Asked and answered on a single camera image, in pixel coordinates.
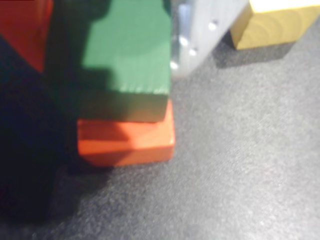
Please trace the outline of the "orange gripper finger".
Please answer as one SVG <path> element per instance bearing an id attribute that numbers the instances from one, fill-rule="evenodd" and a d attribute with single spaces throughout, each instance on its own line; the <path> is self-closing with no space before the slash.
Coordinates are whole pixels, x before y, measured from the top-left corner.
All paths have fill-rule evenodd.
<path id="1" fill-rule="evenodd" d="M 2 0 L 0 35 L 35 70 L 42 72 L 54 2 Z"/>

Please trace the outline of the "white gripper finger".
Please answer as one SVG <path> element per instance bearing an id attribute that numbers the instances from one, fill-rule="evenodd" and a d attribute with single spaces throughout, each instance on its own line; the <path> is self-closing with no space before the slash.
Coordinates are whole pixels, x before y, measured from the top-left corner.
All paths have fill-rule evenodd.
<path id="1" fill-rule="evenodd" d="M 213 51 L 248 0 L 186 0 L 172 11 L 171 77 L 185 78 Z"/>

